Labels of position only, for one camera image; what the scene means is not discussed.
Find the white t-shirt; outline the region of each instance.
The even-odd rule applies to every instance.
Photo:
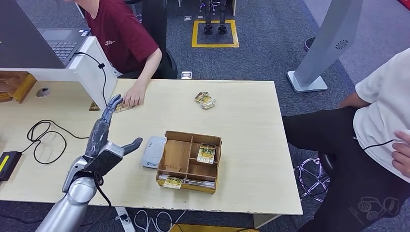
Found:
[[[395,138],[396,130],[410,129],[410,48],[395,55],[356,85],[357,95],[367,107],[357,110],[353,127],[362,148]],[[410,183],[392,165],[393,143],[365,152],[377,163]]]

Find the box compartment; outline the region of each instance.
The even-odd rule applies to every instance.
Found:
[[[215,193],[218,180],[218,167],[221,156],[222,139],[216,136],[191,134],[177,131],[165,133],[167,142],[158,165],[157,182],[163,185],[161,174],[198,181],[215,182],[215,187],[204,187],[183,183],[182,189],[194,189],[209,193]],[[196,161],[200,144],[215,145],[214,163],[202,163]]]

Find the laptop keyboard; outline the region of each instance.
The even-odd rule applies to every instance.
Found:
[[[56,53],[56,55],[60,59],[67,59],[70,53],[74,50],[75,46],[77,45],[77,42],[73,43],[52,43],[49,42],[48,45],[51,47],[51,49]]]

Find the light wood tabletop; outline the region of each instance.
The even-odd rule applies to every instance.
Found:
[[[114,93],[124,93],[133,82],[119,80]],[[38,98],[35,93],[42,87],[49,87],[51,94]],[[201,91],[208,91],[216,99],[214,108],[203,110],[194,101]],[[77,136],[89,136],[101,116],[101,112],[88,110],[90,102],[79,83],[37,82],[22,104],[0,103],[0,151],[23,150],[30,144],[27,131],[41,119],[54,120]],[[222,138],[215,194],[160,187],[155,181],[156,171],[140,165],[150,136],[163,136],[166,130]],[[66,173],[72,161],[83,155],[87,143],[63,134],[68,146],[62,157],[55,163],[41,165],[29,149],[11,179],[1,183],[0,200],[54,203],[62,197]],[[102,189],[113,205],[302,214],[273,82],[153,80],[144,105],[113,115],[110,141],[124,145],[137,137],[144,138],[141,147],[125,156],[104,178]],[[50,161],[62,148],[58,136],[45,136],[38,157]],[[107,205],[98,193],[91,204]]]

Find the human hand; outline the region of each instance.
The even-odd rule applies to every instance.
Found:
[[[403,131],[396,131],[397,138],[404,143],[394,143],[395,151],[392,153],[393,167],[399,170],[404,176],[410,178],[410,134]]]
[[[135,85],[125,93],[124,104],[126,106],[135,106],[144,104],[146,84],[142,81],[135,82]]]

